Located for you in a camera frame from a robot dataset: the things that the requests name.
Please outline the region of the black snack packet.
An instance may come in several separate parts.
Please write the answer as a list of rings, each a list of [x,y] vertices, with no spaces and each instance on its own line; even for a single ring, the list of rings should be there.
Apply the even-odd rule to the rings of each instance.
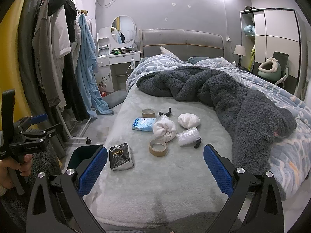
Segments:
[[[131,147],[127,143],[109,149],[109,163],[112,171],[128,170],[134,166]]]

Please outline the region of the clear plastic wrapper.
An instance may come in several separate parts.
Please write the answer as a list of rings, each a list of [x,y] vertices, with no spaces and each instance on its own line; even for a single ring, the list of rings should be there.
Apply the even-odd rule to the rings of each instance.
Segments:
[[[179,146],[187,146],[190,144],[195,144],[201,139],[200,133],[196,127],[187,129],[182,133],[176,135]]]

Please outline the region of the white round pad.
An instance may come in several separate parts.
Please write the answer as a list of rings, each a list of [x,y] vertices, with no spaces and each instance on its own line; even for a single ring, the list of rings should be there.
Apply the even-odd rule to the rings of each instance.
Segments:
[[[181,114],[177,121],[185,129],[198,127],[200,125],[200,118],[197,115],[191,113]]]

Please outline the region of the white cloth ball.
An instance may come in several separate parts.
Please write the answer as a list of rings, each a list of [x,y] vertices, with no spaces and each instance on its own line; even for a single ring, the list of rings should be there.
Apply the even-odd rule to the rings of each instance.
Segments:
[[[153,134],[156,138],[169,142],[176,137],[176,125],[166,115],[160,116],[159,120],[153,125]]]

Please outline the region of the blue tissue packet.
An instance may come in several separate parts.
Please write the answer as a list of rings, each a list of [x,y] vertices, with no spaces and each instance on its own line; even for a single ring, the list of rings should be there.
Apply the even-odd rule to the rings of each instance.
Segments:
[[[155,122],[156,122],[156,118],[138,117],[134,120],[132,124],[132,129],[138,130],[138,131],[152,132],[153,125],[155,124]]]

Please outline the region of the light blue hanging towel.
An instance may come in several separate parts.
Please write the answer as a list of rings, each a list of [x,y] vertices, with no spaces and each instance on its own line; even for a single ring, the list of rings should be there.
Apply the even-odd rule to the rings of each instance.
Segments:
[[[75,71],[83,102],[92,118],[97,118],[98,114],[111,115],[113,110],[103,100],[96,83],[95,69],[98,66],[96,46],[84,14],[78,17],[78,25],[81,30],[81,44]]]

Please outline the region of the dark grey fluffy blanket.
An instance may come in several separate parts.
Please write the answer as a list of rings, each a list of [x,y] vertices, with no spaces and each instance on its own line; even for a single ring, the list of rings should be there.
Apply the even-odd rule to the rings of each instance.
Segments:
[[[225,72],[198,66],[153,72],[138,79],[142,92],[213,107],[232,138],[232,161],[251,174],[270,169],[275,137],[288,137],[297,127],[292,113],[266,95],[237,82]]]

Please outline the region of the blue patterned duvet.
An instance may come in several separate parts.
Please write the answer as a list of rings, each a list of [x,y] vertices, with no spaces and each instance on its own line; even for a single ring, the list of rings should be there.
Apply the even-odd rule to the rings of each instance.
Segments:
[[[310,172],[310,108],[222,57],[149,57],[125,86],[212,107],[232,139],[233,164],[252,174],[271,171],[282,200],[294,196]]]

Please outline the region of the white power strip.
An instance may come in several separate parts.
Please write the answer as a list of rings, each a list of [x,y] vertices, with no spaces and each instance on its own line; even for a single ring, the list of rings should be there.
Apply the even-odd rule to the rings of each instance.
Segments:
[[[134,58],[131,58],[131,69],[132,70],[135,69],[135,60],[134,60]]]

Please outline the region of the round vanity mirror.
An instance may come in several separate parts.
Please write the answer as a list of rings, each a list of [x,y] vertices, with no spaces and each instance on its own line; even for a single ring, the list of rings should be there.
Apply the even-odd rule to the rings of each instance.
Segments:
[[[131,17],[120,15],[112,22],[111,34],[118,44],[132,43],[136,37],[136,25]]]

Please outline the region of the teal pillow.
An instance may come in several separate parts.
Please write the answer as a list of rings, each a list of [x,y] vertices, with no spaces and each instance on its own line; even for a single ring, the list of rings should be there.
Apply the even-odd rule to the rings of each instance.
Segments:
[[[188,62],[194,65],[199,61],[208,60],[208,59],[210,59],[210,57],[193,56],[193,57],[188,58]]]

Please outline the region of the bedside table lamp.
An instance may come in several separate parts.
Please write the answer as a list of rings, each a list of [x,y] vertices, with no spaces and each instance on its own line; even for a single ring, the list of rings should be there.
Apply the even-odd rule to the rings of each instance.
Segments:
[[[246,56],[246,50],[243,45],[236,45],[235,50],[233,52],[235,55],[239,56],[238,67],[241,66],[242,57]]]

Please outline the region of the white pillow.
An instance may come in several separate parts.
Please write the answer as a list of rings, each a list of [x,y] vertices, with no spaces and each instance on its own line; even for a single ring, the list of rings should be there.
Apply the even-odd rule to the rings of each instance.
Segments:
[[[176,60],[179,60],[179,58],[171,51],[169,51],[168,49],[164,48],[163,46],[160,47],[160,51],[162,53],[162,55],[168,55]]]

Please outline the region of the blue plush on shelf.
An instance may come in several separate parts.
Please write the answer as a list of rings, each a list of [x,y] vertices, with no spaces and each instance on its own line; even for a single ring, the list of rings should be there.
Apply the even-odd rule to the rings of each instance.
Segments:
[[[243,32],[247,36],[255,36],[255,26],[254,25],[247,25],[244,27]]]

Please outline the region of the white wardrobe cabinet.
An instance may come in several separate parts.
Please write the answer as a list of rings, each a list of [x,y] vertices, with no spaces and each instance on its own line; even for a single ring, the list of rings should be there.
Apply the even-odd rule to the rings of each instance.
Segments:
[[[289,76],[285,90],[301,97],[307,77],[307,40],[303,21],[294,9],[265,8],[240,12],[242,45],[246,56],[242,64],[253,74],[274,52],[289,55]],[[255,26],[255,36],[247,36],[243,29]]]

